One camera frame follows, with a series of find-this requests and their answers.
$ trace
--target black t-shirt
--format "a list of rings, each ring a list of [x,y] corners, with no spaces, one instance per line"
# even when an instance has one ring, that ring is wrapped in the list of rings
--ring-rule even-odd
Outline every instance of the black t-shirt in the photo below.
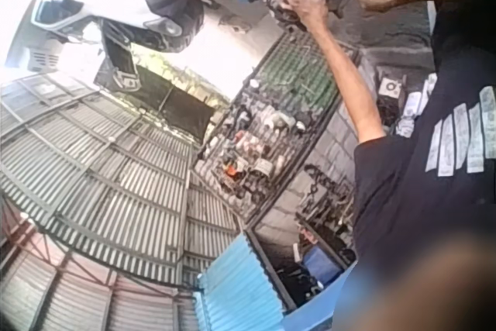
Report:
[[[356,250],[383,273],[458,229],[496,232],[496,54],[484,47],[496,39],[496,22],[484,39],[469,18],[439,13],[438,81],[412,138],[388,136],[355,151]]]

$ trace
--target metal beam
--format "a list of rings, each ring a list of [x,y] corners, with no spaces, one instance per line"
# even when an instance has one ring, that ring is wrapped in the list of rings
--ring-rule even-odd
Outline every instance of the metal beam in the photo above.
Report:
[[[70,252],[64,254],[59,267],[65,266],[70,255],[71,255]],[[31,321],[31,326],[29,327],[29,331],[37,331],[41,329],[41,326],[43,324],[42,315],[44,316],[47,315],[47,307],[50,304],[49,300],[53,294],[55,287],[57,286],[57,282],[59,281],[59,279],[60,279],[60,272],[58,271],[58,268],[55,267],[55,272],[53,273],[51,279],[48,281],[45,291],[43,291],[43,294],[41,296],[40,303],[38,304],[38,308],[34,313],[34,317],[33,320]]]
[[[277,275],[274,267],[269,261],[269,258],[265,254],[264,249],[260,245],[257,236],[255,236],[255,233],[251,229],[246,229],[245,233],[246,236],[248,236],[249,241],[251,242],[252,248],[255,250],[258,257],[262,260],[263,267],[265,268],[267,274],[269,275],[269,278],[272,280],[272,283],[274,284],[278,294],[282,298],[282,301],[285,304],[286,309],[289,311],[295,310],[297,308],[295,301],[289,295],[288,290],[286,289],[281,279]]]
[[[36,92],[35,90],[33,90],[33,88],[31,88],[30,86],[28,86],[26,83],[22,82],[22,81],[19,81],[19,83],[27,90],[29,91],[32,95],[36,96],[40,101],[44,102],[45,104],[49,105],[50,102],[48,100],[46,100],[42,95],[40,95],[38,92]],[[117,122],[122,128],[117,132],[117,134],[114,136],[115,140],[114,142],[110,142],[108,138],[105,138],[104,136],[100,135],[99,133],[93,131],[93,129],[87,127],[85,124],[77,121],[76,119],[72,118],[71,116],[65,114],[65,113],[62,113],[62,112],[58,112],[58,114],[62,117],[64,117],[65,119],[67,119],[69,122],[71,122],[73,125],[75,125],[77,128],[85,131],[86,133],[92,135],[93,137],[95,137],[96,139],[102,141],[103,143],[105,143],[105,145],[96,153],[96,155],[93,156],[93,159],[91,160],[90,164],[86,167],[86,170],[89,169],[89,167],[109,148],[109,147],[116,147],[121,153],[123,153],[124,155],[126,155],[127,157],[130,157],[132,159],[134,159],[135,161],[137,162],[140,162],[141,164],[147,166],[147,167],[150,167],[150,168],[153,168],[155,171],[158,171],[158,172],[161,172],[163,174],[166,174],[167,176],[169,177],[172,177],[172,178],[175,178],[176,180],[178,180],[179,182],[184,182],[184,180],[182,178],[179,178],[178,176],[176,176],[175,174],[171,174],[170,172],[167,172],[166,170],[163,170],[157,166],[155,166],[154,164],[151,164],[150,162],[140,158],[140,157],[137,157],[135,156],[134,154],[130,153],[128,150],[126,150],[125,148],[121,147],[120,145],[118,145],[116,142],[117,142],[117,139],[122,136],[124,133],[126,132],[133,132],[131,131],[131,127],[134,126],[140,119],[142,119],[142,116],[141,114],[138,115],[133,121],[129,122],[128,124],[126,125],[123,125],[122,123],[120,122]],[[44,143],[46,143],[48,146],[52,146],[50,144],[50,142],[48,142],[47,140],[43,139],[42,137],[40,138],[40,140],[42,140]]]
[[[179,304],[173,300],[172,301],[172,330],[181,331],[181,322],[179,319]]]
[[[233,230],[233,229],[226,228],[224,226],[219,226],[219,225],[216,225],[216,224],[212,224],[210,222],[199,220],[199,219],[196,219],[194,217],[188,216],[188,221],[191,221],[191,222],[193,222],[195,224],[204,226],[206,228],[215,229],[215,230],[217,230],[219,232],[222,232],[222,233],[225,233],[225,234],[229,234],[231,236],[238,236],[238,234],[239,234],[239,232],[237,230]]]
[[[188,166],[186,173],[186,184],[184,185],[184,193],[183,193],[183,205],[181,206],[181,217],[179,219],[179,244],[177,245],[177,267],[176,267],[176,283],[183,283],[183,256],[184,256],[184,245],[186,240],[186,223],[188,217],[188,190],[189,183],[191,181],[191,147],[188,148]]]
[[[126,130],[133,125],[138,119],[135,119],[132,121],[127,127],[123,127],[119,130],[119,132],[115,135],[115,140],[117,140],[123,133],[126,132]],[[81,179],[87,174],[87,172],[90,170],[91,166],[93,163],[112,145],[112,142],[110,140],[106,141],[106,144],[101,147],[97,153],[93,156],[93,158],[88,162],[86,165],[81,165],[79,174],[73,178],[73,181],[66,185],[64,192],[60,193],[60,197],[57,198],[54,202],[56,208],[55,211],[57,211],[64,203],[67,201],[68,198],[71,196],[71,191],[81,182]]]
[[[38,198],[37,195],[31,192],[31,189],[26,187],[6,166],[3,165],[3,163],[0,161],[0,171],[2,171],[5,176],[10,179],[11,182],[14,183],[14,185],[22,191],[24,195],[26,195],[29,199],[31,199],[33,202],[35,202],[39,207],[45,210],[47,213],[51,213],[51,207],[47,203],[45,203],[43,200]],[[42,225],[45,225],[46,220],[48,220],[47,215],[45,215],[42,218]]]
[[[107,328],[109,327],[109,320],[110,320],[110,312],[112,309],[112,300],[114,298],[114,286],[115,286],[115,281],[117,280],[117,273],[114,272],[112,269],[108,271],[109,275],[109,280],[108,280],[108,297],[107,301],[105,303],[105,310],[103,312],[103,320],[102,320],[102,328],[101,331],[106,331]]]
[[[170,261],[161,260],[161,259],[159,259],[157,257],[151,257],[151,256],[145,255],[145,254],[143,254],[141,252],[138,252],[138,251],[135,251],[135,250],[131,250],[128,247],[124,247],[121,244],[112,242],[111,240],[108,240],[107,238],[104,238],[103,236],[100,236],[97,233],[94,233],[91,230],[89,230],[87,228],[84,228],[83,226],[80,226],[80,225],[76,224],[75,222],[70,221],[65,216],[58,215],[56,217],[57,217],[57,219],[59,221],[61,221],[65,225],[67,225],[72,230],[75,230],[75,231],[79,232],[80,234],[82,234],[83,236],[89,238],[90,240],[94,240],[94,241],[96,241],[98,243],[105,244],[111,250],[122,251],[123,253],[127,253],[130,256],[136,257],[136,258],[141,259],[141,260],[149,261],[150,263],[154,263],[154,264],[157,264],[157,265],[160,265],[160,266],[168,266],[168,267],[171,267],[171,268],[174,268],[175,267],[175,263],[172,263]],[[165,246],[165,249],[172,251],[172,250],[175,250],[176,247]],[[76,248],[74,248],[74,250],[76,250],[78,252],[80,252],[80,251],[83,252],[82,250],[79,250],[79,249],[76,249]],[[88,256],[88,257],[93,257],[92,255],[89,255],[87,253],[83,253],[83,255]]]
[[[72,95],[72,93],[70,91],[68,91],[63,85],[61,85],[60,83],[58,83],[55,79],[52,79],[51,77],[49,76],[44,76],[50,83],[56,85],[58,88],[60,88],[62,91],[65,91],[66,93],[68,93],[69,95]],[[78,83],[84,85],[85,87],[87,87],[88,89],[91,89],[89,88],[86,84],[84,84],[83,82],[79,81],[78,79],[75,79],[75,81],[77,81]],[[128,112],[129,114],[132,114],[133,116],[136,115],[135,112],[133,112],[132,110],[129,110],[128,108],[126,108],[125,106],[121,105],[120,102],[117,102],[116,100],[112,100],[110,99],[109,97],[107,97],[107,95],[105,95],[104,92],[100,91],[100,97],[102,97],[104,100],[108,101],[108,102],[111,102],[112,104],[114,105],[118,105],[121,109],[123,109],[124,111]],[[101,116],[104,116],[106,119],[110,120],[111,122],[114,122],[115,124],[118,124],[120,126],[124,126],[125,123],[122,123],[120,122],[119,120],[117,120],[116,118],[113,118],[112,116],[110,116],[107,112],[101,110],[99,107],[93,105],[92,103],[90,102],[83,102],[87,107],[89,107],[90,109],[96,111],[98,114],[100,114]],[[176,153],[174,152],[173,150],[170,150],[170,149],[166,149],[165,147],[162,147],[159,143],[157,142],[154,142],[152,139],[148,138],[147,136],[143,135],[142,133],[138,132],[138,131],[135,131],[135,130],[131,130],[132,133],[134,133],[135,135],[139,136],[139,137],[142,137],[144,138],[145,140],[148,140],[150,141],[151,143],[157,145],[158,147],[160,147],[162,150],[168,152],[168,153],[172,153],[178,157],[181,157],[184,159],[184,155],[181,155],[179,153]],[[185,140],[183,140],[182,138],[180,137],[177,137],[177,136],[174,136],[175,139],[181,141],[182,143],[184,143],[185,145],[189,145],[188,142],[186,142]]]
[[[6,141],[7,140],[7,137],[11,134],[11,133],[14,133],[15,131],[17,131],[18,129],[21,129],[21,128],[24,128],[25,125],[28,125],[28,124],[33,124],[34,122],[37,122],[41,119],[43,119],[46,115],[50,114],[51,112],[54,112],[58,109],[62,109],[63,107],[65,106],[69,106],[70,104],[73,104],[77,101],[80,101],[82,100],[83,98],[87,98],[87,97],[90,97],[92,95],[97,95],[98,94],[98,91],[93,91],[93,92],[89,92],[89,93],[85,93],[83,95],[79,95],[79,96],[74,96],[73,98],[67,100],[67,101],[64,101],[64,102],[61,102],[59,104],[56,104],[56,105],[53,105],[53,106],[50,106],[48,109],[46,110],[43,110],[42,112],[28,118],[28,119],[25,119],[25,120],[22,120],[20,123],[16,124],[15,126],[13,126],[11,129],[8,129],[7,131],[5,131],[4,133],[0,133],[0,140],[2,140],[2,142]]]

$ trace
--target white car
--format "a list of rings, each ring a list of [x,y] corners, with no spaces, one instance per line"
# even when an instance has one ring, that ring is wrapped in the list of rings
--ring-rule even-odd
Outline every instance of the white car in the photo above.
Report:
[[[31,22],[59,40],[84,43],[100,43],[104,22],[121,40],[179,52],[203,19],[201,0],[36,0]]]

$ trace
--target man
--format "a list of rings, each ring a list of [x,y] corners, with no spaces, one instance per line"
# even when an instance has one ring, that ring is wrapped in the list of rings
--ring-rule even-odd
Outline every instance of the man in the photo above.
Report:
[[[494,290],[496,273],[496,251],[487,240],[496,232],[496,22],[487,10],[490,0],[440,7],[432,36],[438,82],[408,140],[385,135],[367,86],[327,27],[326,0],[285,1],[321,47],[357,131],[358,267],[390,285],[352,329],[462,326],[466,318],[459,315],[469,313],[482,288]],[[359,1],[384,12],[420,0]]]

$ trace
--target metal frame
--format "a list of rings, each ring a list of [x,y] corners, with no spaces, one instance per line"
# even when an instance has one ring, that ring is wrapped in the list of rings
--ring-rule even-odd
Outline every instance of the metal frame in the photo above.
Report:
[[[188,218],[188,189],[189,183],[191,181],[191,148],[188,151],[188,165],[187,165],[187,173],[186,173],[186,183],[184,185],[184,193],[183,193],[183,205],[181,208],[181,217],[179,220],[179,244],[177,246],[177,265],[176,265],[176,283],[183,282],[183,261],[184,261],[184,245],[185,245],[185,232],[186,232],[186,224]]]
[[[2,214],[5,214],[5,211],[6,210],[9,210],[10,211],[10,214],[12,214],[12,208],[9,206],[9,203],[5,203],[4,205],[7,205],[7,209],[5,209],[5,207],[2,209]],[[13,229],[11,229],[11,232],[17,229],[20,229],[22,226],[25,226],[26,224],[28,224],[27,220],[23,219],[23,220],[19,220],[17,219],[15,216],[14,216],[14,219],[15,221],[17,222],[17,225],[16,227],[14,227]],[[33,234],[36,233],[36,227],[34,225],[31,225],[29,226],[29,228],[27,229],[28,231],[25,231],[22,233],[22,235],[20,237],[17,237],[17,239],[15,238],[15,236],[13,234],[11,234],[11,232],[9,232],[8,229],[5,228],[5,226],[2,226],[2,230],[4,231],[5,235],[7,236],[7,240],[3,242],[3,244],[6,244],[6,242],[9,242],[11,243],[17,250],[22,250],[24,252],[26,252],[27,254],[30,254],[34,257],[36,257],[38,260],[41,260],[43,261],[45,264],[48,264],[50,265],[51,267],[53,267],[57,273],[67,273],[67,274],[70,274],[70,275],[73,275],[77,278],[80,278],[84,281],[88,281],[88,282],[91,282],[91,283],[94,283],[94,284],[99,284],[99,285],[102,285],[102,286],[105,286],[107,288],[111,288],[112,290],[116,290],[118,289],[116,286],[115,286],[115,278],[117,275],[121,275],[123,276],[124,278],[127,278],[135,283],[137,283],[138,285],[146,288],[147,290],[151,291],[151,292],[154,292],[156,296],[165,296],[165,297],[168,297],[168,298],[192,298],[191,295],[184,295],[184,294],[181,294],[181,293],[177,293],[176,295],[171,295],[171,294],[168,294],[166,292],[162,292],[160,290],[158,290],[157,288],[154,288],[150,285],[148,285],[147,283],[143,282],[143,281],[140,281],[132,276],[129,276],[127,274],[123,274],[123,273],[119,273],[119,271],[116,271],[116,270],[113,270],[113,269],[108,269],[109,270],[109,273],[108,273],[108,277],[107,279],[104,281],[101,281],[99,280],[96,276],[94,276],[89,270],[87,270],[84,265],[78,263],[77,260],[75,260],[72,256],[71,256],[71,253],[72,252],[77,252],[76,250],[72,250],[70,248],[63,248],[63,246],[61,245],[61,243],[58,243],[57,242],[57,239],[54,239],[54,237],[51,237],[52,238],[52,243],[57,247],[58,250],[60,250],[63,255],[62,255],[62,260],[60,261],[60,263],[58,265],[56,265],[51,259],[50,259],[50,254],[48,252],[49,248],[48,248],[48,245],[46,244],[46,240],[43,242],[43,248],[46,250],[46,253],[43,254],[37,247],[37,245],[35,243],[32,242],[32,238],[33,238]],[[31,250],[28,250],[26,248],[26,244],[27,243],[31,243],[33,249],[38,253],[37,255],[32,252]],[[85,278],[85,277],[82,277],[81,275],[79,274],[76,274],[76,273],[73,273],[71,271],[66,271],[64,270],[64,266],[65,264],[70,261],[74,264],[77,265],[77,267],[79,267],[83,272],[85,272],[90,278],[92,279],[89,279],[89,278]],[[2,261],[2,266],[5,266],[5,258],[4,260]],[[146,295],[150,295],[149,292],[146,292],[146,291],[143,291],[143,292],[137,292],[137,293],[141,293],[141,294],[146,294]]]
[[[9,105],[6,105],[2,100],[1,105],[5,106],[5,110],[13,115],[13,118],[19,121],[18,125],[15,125],[15,127],[13,129],[10,129],[7,133],[4,133],[4,135],[2,136],[2,142],[17,139],[17,136],[10,135],[13,133],[17,135],[19,134],[19,129],[22,129],[21,134],[23,136],[35,136],[37,140],[42,142],[43,147],[47,147],[48,149],[50,149],[51,153],[56,154],[60,157],[60,160],[68,162],[68,164],[75,167],[75,169],[71,171],[70,179],[68,180],[67,184],[60,190],[59,195],[55,196],[53,202],[48,204],[42,201],[41,198],[39,198],[33,190],[30,190],[26,186],[27,184],[24,185],[22,182],[20,182],[20,179],[16,177],[17,173],[11,172],[7,167],[5,167],[5,165],[2,165],[2,163],[0,162],[0,167],[2,167],[2,171],[4,172],[5,176],[10,180],[9,182],[12,182],[12,185],[15,186],[17,190],[20,190],[27,197],[27,199],[30,199],[30,201],[33,201],[38,205],[36,214],[39,217],[35,217],[34,212],[32,214],[33,219],[36,220],[34,223],[37,224],[42,231],[51,236],[54,241],[70,247],[73,252],[78,253],[83,257],[87,257],[106,267],[110,267],[116,273],[128,273],[129,271],[136,275],[137,278],[143,278],[149,280],[150,282],[162,285],[167,283],[166,286],[170,288],[178,288],[187,291],[198,290],[198,288],[196,288],[194,285],[184,284],[182,280],[184,270],[187,270],[188,273],[189,271],[198,271],[197,266],[202,267],[203,265],[202,262],[199,262],[198,265],[195,264],[193,268],[189,268],[184,265],[184,255],[190,254],[185,249],[186,237],[184,236],[188,222],[199,224],[200,226],[202,226],[201,229],[204,229],[205,227],[212,228],[214,229],[216,235],[228,233],[230,236],[234,237],[237,234],[234,230],[230,230],[222,226],[216,226],[215,224],[211,224],[209,222],[198,221],[197,219],[193,218],[190,219],[188,216],[188,203],[190,202],[188,200],[188,189],[192,186],[191,171],[189,170],[189,168],[191,166],[191,159],[193,156],[193,152],[196,150],[196,147],[193,144],[188,143],[186,140],[175,136],[173,133],[168,132],[165,132],[164,134],[161,134],[162,132],[160,132],[157,135],[163,136],[167,143],[171,141],[171,145],[179,147],[174,148],[177,149],[177,151],[171,151],[171,149],[167,149],[166,147],[161,146],[159,143],[157,143],[157,141],[149,138],[149,135],[152,133],[152,131],[156,129],[155,125],[152,122],[147,122],[145,121],[145,119],[147,118],[145,118],[144,116],[130,109],[122,107],[119,101],[115,101],[112,98],[107,97],[105,93],[100,90],[92,91],[84,95],[74,96],[70,100],[66,100],[64,102],[61,102],[60,104],[52,106],[53,99],[45,96],[45,94],[42,92],[38,92],[36,90],[36,86],[33,84],[50,84],[53,87],[57,87],[57,94],[61,95],[61,92],[65,92],[65,94],[71,96],[74,95],[75,90],[80,90],[80,88],[93,88],[88,87],[86,84],[80,81],[78,84],[77,80],[74,80],[72,77],[68,76],[67,77],[71,80],[71,82],[67,87],[65,85],[62,85],[62,82],[57,81],[57,76],[41,74],[38,77],[39,79],[37,80],[33,80],[33,77],[30,77],[31,80],[29,81],[26,79],[19,79],[14,82],[17,83],[17,89],[22,89],[24,95],[28,95],[30,97],[30,102],[34,99],[44,105],[49,106],[49,108],[47,110],[43,110],[36,116],[29,118],[26,121],[22,121],[22,119],[18,115],[16,115],[16,105],[12,103],[11,106],[13,106],[13,109],[11,109]],[[89,96],[98,98],[98,102],[93,105],[91,102],[85,100],[85,98]],[[106,138],[106,136],[96,133],[92,128],[88,126],[85,121],[80,122],[81,119],[76,119],[72,113],[57,111],[57,109],[63,109],[65,105],[70,105],[71,103],[77,103],[78,105],[80,105],[78,106],[80,109],[89,108],[97,112],[99,115],[102,116],[101,120],[104,120],[105,118],[110,122],[117,124],[119,127],[115,128],[115,135],[113,135],[115,139],[109,140],[108,138]],[[66,151],[63,150],[65,149],[65,147],[59,147],[58,142],[55,139],[52,140],[52,137],[49,134],[45,135],[43,133],[42,135],[41,130],[30,126],[30,124],[37,122],[41,118],[46,118],[48,115],[55,115],[57,116],[56,118],[60,118],[60,120],[62,120],[61,118],[63,118],[67,120],[67,124],[69,125],[71,130],[74,129],[74,131],[76,131],[76,129],[79,129],[80,131],[84,131],[84,133],[88,134],[88,138],[92,138],[92,141],[98,140],[100,144],[98,145],[99,147],[95,150],[95,153],[91,154],[91,156],[87,160],[85,160],[84,163],[81,163],[78,158],[72,157],[71,155],[66,153]],[[139,121],[142,121],[144,123],[144,126],[141,129],[134,130],[133,127],[135,127]],[[131,136],[129,138],[129,141],[127,141],[126,143],[126,148],[124,148],[122,147],[122,145],[116,143],[116,141],[122,138],[122,136],[126,133],[132,133],[135,136]],[[148,160],[142,159],[142,155],[135,155],[135,152],[139,151],[141,148],[140,144],[145,141],[147,144],[153,144],[157,147],[157,149],[164,151],[166,153],[166,157],[174,157],[174,163],[177,164],[176,162],[180,162],[179,165],[181,167],[184,166],[182,162],[186,160],[186,175],[183,176],[182,173],[172,174],[171,172],[150,163]],[[91,167],[93,167],[95,165],[95,162],[97,162],[99,159],[102,159],[102,156],[105,156],[105,152],[108,152],[111,149],[115,152],[119,152],[122,155],[122,161],[120,161],[120,163],[118,162],[116,167],[109,170],[110,172],[105,176],[99,174],[98,172],[94,172]],[[160,172],[160,175],[163,175],[166,178],[171,179],[172,181],[177,181],[179,184],[178,187],[175,188],[177,188],[176,190],[178,191],[182,190],[183,194],[182,210],[174,210],[168,205],[157,204],[152,200],[148,200],[147,198],[149,197],[148,195],[144,194],[144,191],[130,191],[124,189],[124,187],[121,187],[118,184],[116,178],[119,175],[119,170],[122,170],[122,168],[125,167],[125,165],[130,161],[138,162],[150,171],[153,170],[156,172]],[[175,243],[173,243],[172,247],[160,243],[160,249],[166,250],[167,252],[173,254],[174,259],[171,258],[170,261],[166,261],[154,256],[155,246],[147,246],[150,247],[150,249],[153,249],[153,252],[151,253],[152,256],[149,256],[147,250],[138,249],[137,251],[135,251],[134,246],[132,246],[133,249],[131,250],[130,248],[128,248],[127,245],[123,247],[120,243],[115,243],[114,240],[111,241],[110,239],[104,238],[100,234],[90,231],[86,228],[87,225],[85,225],[90,215],[86,215],[86,217],[83,216],[83,219],[85,220],[82,220],[81,223],[75,223],[72,222],[65,215],[61,215],[60,213],[58,213],[58,211],[60,211],[60,207],[68,203],[70,195],[74,193],[75,188],[80,184],[81,180],[84,177],[94,178],[96,181],[102,183],[102,187],[99,189],[102,191],[102,193],[99,193],[101,195],[95,198],[95,203],[101,203],[106,198],[108,192],[115,191],[123,197],[126,196],[139,203],[146,204],[148,206],[147,208],[156,209],[160,212],[166,212],[170,216],[176,216],[176,230],[174,233],[174,239],[177,240],[177,246]],[[180,200],[180,197],[181,194],[177,196],[177,201]],[[153,220],[143,220],[143,224],[147,224],[150,221]],[[168,225],[156,227],[156,229],[169,228],[170,227]],[[215,244],[215,248],[218,249],[220,246],[224,247],[223,244],[223,241],[222,243],[217,243]],[[100,256],[101,249],[107,252],[105,256]],[[50,258],[46,259],[41,253],[38,253],[38,256],[42,260],[50,262]],[[212,261],[215,258],[201,257],[201,259]],[[138,267],[130,267],[128,265],[132,262],[134,263],[134,260],[137,260],[137,262],[139,262]],[[169,275],[171,275],[170,270],[172,270],[173,272],[175,271],[172,278],[169,277]]]

